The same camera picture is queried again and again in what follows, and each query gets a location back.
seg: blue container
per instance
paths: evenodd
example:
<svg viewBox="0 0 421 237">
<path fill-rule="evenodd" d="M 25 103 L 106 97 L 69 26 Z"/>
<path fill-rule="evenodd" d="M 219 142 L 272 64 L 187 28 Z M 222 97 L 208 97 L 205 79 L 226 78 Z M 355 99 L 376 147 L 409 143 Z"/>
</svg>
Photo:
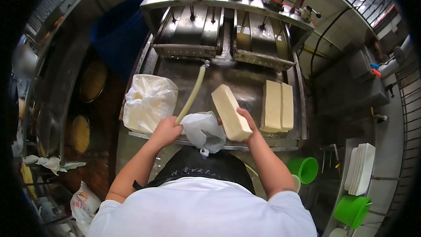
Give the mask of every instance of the blue container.
<svg viewBox="0 0 421 237">
<path fill-rule="evenodd" d="M 91 28 L 91 42 L 108 67 L 128 80 L 148 34 L 140 11 L 142 0 L 126 0 L 110 9 Z"/>
</svg>

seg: plastic bag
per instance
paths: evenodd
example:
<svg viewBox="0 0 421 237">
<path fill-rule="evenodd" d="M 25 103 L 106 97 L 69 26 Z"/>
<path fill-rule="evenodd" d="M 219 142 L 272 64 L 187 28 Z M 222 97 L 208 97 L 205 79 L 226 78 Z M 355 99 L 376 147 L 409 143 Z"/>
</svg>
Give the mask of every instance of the plastic bag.
<svg viewBox="0 0 421 237">
<path fill-rule="evenodd" d="M 90 224 L 96 210 L 101 205 L 98 196 L 93 193 L 85 182 L 81 181 L 79 190 L 70 200 L 70 209 L 73 218 L 78 222 Z"/>
<path fill-rule="evenodd" d="M 136 74 L 127 92 L 123 123 L 128 129 L 152 134 L 160 120 L 176 108 L 178 87 L 169 79 Z"/>
<path fill-rule="evenodd" d="M 181 123 L 184 127 L 182 134 L 199 149 L 206 149 L 208 153 L 216 153 L 225 144 L 227 136 L 222 126 L 218 125 L 215 114 L 212 111 L 191 113 L 186 115 Z"/>
</svg>

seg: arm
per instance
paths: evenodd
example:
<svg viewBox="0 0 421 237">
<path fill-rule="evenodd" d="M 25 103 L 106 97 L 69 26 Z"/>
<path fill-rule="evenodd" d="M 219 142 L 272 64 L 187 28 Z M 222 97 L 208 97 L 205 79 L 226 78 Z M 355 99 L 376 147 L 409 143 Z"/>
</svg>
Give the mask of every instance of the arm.
<svg viewBox="0 0 421 237">
<path fill-rule="evenodd" d="M 141 186 L 146 186 L 158 152 L 167 145 L 171 145 L 183 131 L 183 126 L 174 126 L 177 117 L 162 119 L 150 139 L 123 167 L 115 177 L 109 188 L 107 199 L 123 203 L 135 190 L 133 182 L 136 180 Z"/>
<path fill-rule="evenodd" d="M 238 108 L 237 112 L 247 119 L 250 129 L 253 131 L 253 134 L 244 140 L 244 143 L 250 149 L 267 197 L 270 199 L 276 193 L 285 190 L 295 191 L 294 181 L 287 166 L 266 144 L 250 113 L 243 108 Z"/>
</svg>

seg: apron strap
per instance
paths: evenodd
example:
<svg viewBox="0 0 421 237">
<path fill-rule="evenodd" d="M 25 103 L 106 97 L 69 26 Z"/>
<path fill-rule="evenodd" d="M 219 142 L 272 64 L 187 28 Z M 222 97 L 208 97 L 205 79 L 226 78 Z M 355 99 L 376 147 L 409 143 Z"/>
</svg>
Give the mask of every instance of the apron strap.
<svg viewBox="0 0 421 237">
<path fill-rule="evenodd" d="M 135 191 L 144 189 L 144 187 L 140 186 L 139 183 L 137 183 L 137 181 L 133 182 L 133 188 L 134 188 Z"/>
</svg>

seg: tofu block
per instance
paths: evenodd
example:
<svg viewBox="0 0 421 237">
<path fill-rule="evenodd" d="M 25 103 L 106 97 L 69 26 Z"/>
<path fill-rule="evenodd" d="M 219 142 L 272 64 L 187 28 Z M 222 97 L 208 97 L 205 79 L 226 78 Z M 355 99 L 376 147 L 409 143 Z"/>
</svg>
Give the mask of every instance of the tofu block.
<svg viewBox="0 0 421 237">
<path fill-rule="evenodd" d="M 260 130 L 277 133 L 281 127 L 281 84 L 266 81 L 263 87 L 263 111 Z"/>
<path fill-rule="evenodd" d="M 231 89 L 221 84 L 211 95 L 228 139 L 243 141 L 248 138 L 253 132 L 245 117 L 237 113 L 239 106 Z"/>
<path fill-rule="evenodd" d="M 288 132 L 294 128 L 294 102 L 292 86 L 281 84 L 281 131 Z"/>
</svg>

